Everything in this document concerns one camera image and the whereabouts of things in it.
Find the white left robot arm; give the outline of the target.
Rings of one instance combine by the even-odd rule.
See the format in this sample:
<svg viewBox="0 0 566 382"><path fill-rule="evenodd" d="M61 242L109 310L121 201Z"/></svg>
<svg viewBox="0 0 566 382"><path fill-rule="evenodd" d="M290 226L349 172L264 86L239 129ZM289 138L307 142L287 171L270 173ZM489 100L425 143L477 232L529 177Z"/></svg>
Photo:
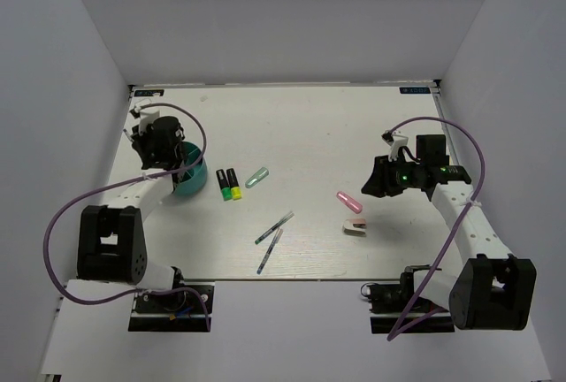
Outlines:
<svg viewBox="0 0 566 382"><path fill-rule="evenodd" d="M157 291L166 309L181 308L187 289L175 281L175 269L149 259L143 222L176 188L185 163L184 133L175 117L144 117L134 127L133 148L146 174L106 204L86 207L80 216L77 257L79 279L124 283Z"/></svg>

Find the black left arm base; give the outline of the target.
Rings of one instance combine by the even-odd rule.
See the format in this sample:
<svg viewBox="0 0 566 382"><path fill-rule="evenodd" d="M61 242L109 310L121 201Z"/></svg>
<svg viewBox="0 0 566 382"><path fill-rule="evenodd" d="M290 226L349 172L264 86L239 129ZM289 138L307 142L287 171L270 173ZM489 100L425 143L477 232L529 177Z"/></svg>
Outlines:
<svg viewBox="0 0 566 382"><path fill-rule="evenodd" d="M168 295L142 294L134 297L129 332L209 332L212 323L215 285L189 282L175 269Z"/></svg>

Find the green black highlighter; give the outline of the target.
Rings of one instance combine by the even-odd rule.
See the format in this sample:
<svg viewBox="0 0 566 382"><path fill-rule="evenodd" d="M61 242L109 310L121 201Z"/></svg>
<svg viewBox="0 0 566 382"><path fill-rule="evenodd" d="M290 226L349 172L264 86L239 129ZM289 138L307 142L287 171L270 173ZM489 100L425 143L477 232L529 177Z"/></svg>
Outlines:
<svg viewBox="0 0 566 382"><path fill-rule="evenodd" d="M216 177L223 200L231 200L232 192L225 171L223 169L216 170Z"/></svg>

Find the teal round divided organizer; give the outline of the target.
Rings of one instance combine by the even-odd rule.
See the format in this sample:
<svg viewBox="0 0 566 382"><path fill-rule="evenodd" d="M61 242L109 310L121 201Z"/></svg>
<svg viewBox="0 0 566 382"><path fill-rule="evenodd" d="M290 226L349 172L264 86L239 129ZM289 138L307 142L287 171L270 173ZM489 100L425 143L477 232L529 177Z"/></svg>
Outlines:
<svg viewBox="0 0 566 382"><path fill-rule="evenodd" d="M183 175L173 193L179 197L190 197L204 187L208 178L208 169L203 157L197 160L202 152L199 147L194 143L184 141L183 148L186 155L185 165L195 164L195 166Z"/></svg>

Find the green clear pen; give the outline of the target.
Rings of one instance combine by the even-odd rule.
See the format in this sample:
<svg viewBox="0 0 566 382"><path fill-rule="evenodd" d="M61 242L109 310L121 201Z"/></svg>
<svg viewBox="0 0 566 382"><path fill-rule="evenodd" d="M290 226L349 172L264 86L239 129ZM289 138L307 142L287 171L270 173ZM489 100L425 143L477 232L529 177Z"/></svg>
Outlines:
<svg viewBox="0 0 566 382"><path fill-rule="evenodd" d="M262 233L254 243L257 245L261 243L265 238L267 238L270 234L274 233L277 229L281 228L288 220L290 220L294 216L292 211L289 211L285 216L283 216L277 223L267 229L264 233Z"/></svg>

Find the yellow black highlighter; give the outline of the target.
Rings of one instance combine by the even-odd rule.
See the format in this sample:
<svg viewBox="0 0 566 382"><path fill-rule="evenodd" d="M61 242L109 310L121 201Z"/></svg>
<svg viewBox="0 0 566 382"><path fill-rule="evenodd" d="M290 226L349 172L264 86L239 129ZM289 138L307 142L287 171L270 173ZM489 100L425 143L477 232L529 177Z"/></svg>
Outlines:
<svg viewBox="0 0 566 382"><path fill-rule="evenodd" d="M231 192L231 197L233 200L240 200L241 199L241 188L239 181L237 179L237 175L235 173L234 168L228 168L226 170L226 177L228 181L228 185Z"/></svg>

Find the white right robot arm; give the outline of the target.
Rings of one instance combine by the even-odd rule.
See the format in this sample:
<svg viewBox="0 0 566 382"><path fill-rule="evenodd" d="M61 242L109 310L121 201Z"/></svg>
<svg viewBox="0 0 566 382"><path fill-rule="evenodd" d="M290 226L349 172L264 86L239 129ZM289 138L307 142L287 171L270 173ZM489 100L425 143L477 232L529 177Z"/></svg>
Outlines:
<svg viewBox="0 0 566 382"><path fill-rule="evenodd" d="M411 265L396 284L368 283L362 297L374 314L424 315L440 308L461 330L520 331L527 325L537 276L531 260L518 258L496 235L480 205L471 179L452 165L442 134L419 135L417 151L408 139L386 133L390 151L376 157L365 195L393 197L413 188L424 192L454 235L463 262L454 276L429 264Z"/></svg>

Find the blue clear pen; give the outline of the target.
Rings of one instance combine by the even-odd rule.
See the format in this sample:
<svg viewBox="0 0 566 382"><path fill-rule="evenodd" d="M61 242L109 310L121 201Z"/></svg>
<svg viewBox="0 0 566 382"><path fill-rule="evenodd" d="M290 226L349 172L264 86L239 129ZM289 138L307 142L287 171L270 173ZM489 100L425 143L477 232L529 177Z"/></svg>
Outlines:
<svg viewBox="0 0 566 382"><path fill-rule="evenodd" d="M258 266L258 268L257 268L257 270L256 270L256 274L257 274L257 275L261 275L261 274L262 274L262 272L263 272L263 270L264 270L264 267L266 266L266 264L267 264L267 262L268 262L268 260L269 260L269 258L270 258L270 256L271 256L271 254L272 254L272 251L275 249L275 246L278 244L278 242L279 242L279 240L280 240L282 234L283 234L283 230L282 230L281 228L279 228L278 231L275 233L275 235L274 235L274 237L273 237L273 239L272 239L272 242L271 242L270 246L269 246L268 249L266 250L266 252L265 252L265 254L264 254L264 257L263 257L261 263L259 264L259 266Z"/></svg>

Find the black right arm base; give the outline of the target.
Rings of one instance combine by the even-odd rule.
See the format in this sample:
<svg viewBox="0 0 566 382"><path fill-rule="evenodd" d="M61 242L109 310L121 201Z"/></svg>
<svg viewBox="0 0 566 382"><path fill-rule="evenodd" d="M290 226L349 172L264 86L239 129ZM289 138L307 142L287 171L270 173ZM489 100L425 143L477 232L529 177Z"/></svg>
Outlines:
<svg viewBox="0 0 566 382"><path fill-rule="evenodd" d="M370 304L370 325L372 334L389 334L402 313L406 303L414 294L414 273L424 276L429 265L408 266L397 282L368 282L361 286L360 295ZM411 326L406 333L451 333L455 327L447 311Z"/></svg>

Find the pink translucent eraser case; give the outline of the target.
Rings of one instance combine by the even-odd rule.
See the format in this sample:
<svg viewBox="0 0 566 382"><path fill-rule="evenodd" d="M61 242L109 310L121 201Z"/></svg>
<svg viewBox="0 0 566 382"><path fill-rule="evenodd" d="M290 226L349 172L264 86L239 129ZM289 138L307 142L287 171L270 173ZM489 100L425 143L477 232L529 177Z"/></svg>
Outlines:
<svg viewBox="0 0 566 382"><path fill-rule="evenodd" d="M341 203L347 206L355 214L360 214L363 211L363 205L357 200L355 200L353 197L351 197L350 195L342 191L339 191L336 194L336 197Z"/></svg>

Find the thin dark pen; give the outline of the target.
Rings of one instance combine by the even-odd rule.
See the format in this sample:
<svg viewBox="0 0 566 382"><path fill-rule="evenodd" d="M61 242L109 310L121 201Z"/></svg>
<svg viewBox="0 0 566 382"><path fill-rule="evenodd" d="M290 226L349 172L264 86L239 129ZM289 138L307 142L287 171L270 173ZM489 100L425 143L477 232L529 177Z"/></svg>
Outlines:
<svg viewBox="0 0 566 382"><path fill-rule="evenodd" d="M130 133L125 128L122 130L122 132L123 132L124 136L128 139L128 141L130 143L133 143L133 141L134 141L133 138L131 137Z"/></svg>

